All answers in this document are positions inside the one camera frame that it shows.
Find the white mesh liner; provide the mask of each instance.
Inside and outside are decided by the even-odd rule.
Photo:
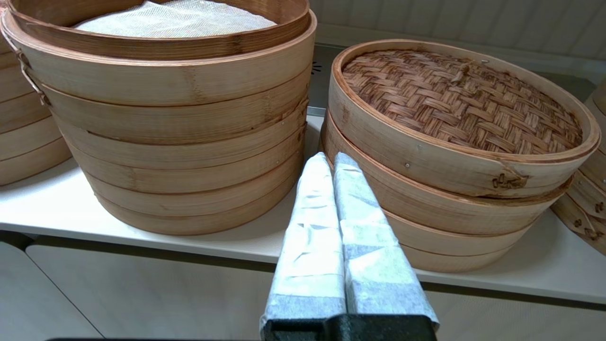
[[[145,1],[123,12],[90,19],[76,29],[140,38],[191,38],[225,35],[276,25],[243,9],[205,0]]]

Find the cabinet door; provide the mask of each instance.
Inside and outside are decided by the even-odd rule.
[[[606,340],[606,312],[426,291],[439,341]]]
[[[32,245],[27,254],[105,337],[259,339],[273,278],[57,246]]]
[[[0,241],[0,341],[101,337],[20,249]]]

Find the stacked bamboo steamers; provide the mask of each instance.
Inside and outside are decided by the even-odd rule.
[[[103,207],[137,228],[233,228],[298,179],[316,18],[306,0],[222,2],[277,25],[126,38],[69,27],[140,0],[9,1],[2,29],[76,161]]]
[[[40,103],[21,74],[19,60],[0,36],[0,186],[38,174],[70,157],[50,112]]]
[[[585,105],[606,131],[606,81]],[[606,141],[577,171],[570,190],[553,206],[566,226],[606,255]]]
[[[503,256],[600,142],[582,103],[534,73],[428,42],[376,41],[332,67],[322,148],[365,172],[411,264]]]

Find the white shelf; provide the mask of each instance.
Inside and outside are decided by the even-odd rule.
[[[306,153],[316,149],[322,118],[308,116]],[[133,228],[95,199],[73,160],[0,189],[0,229],[276,263],[294,189],[270,212],[238,228],[177,237]],[[424,282],[606,304],[606,257],[546,212],[497,263],[474,272],[417,271]]]

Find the woven lattice pattern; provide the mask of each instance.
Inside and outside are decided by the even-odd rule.
[[[378,51],[355,58],[343,76],[385,116],[461,146],[548,154],[582,142],[579,123],[560,104],[478,62],[413,50]]]

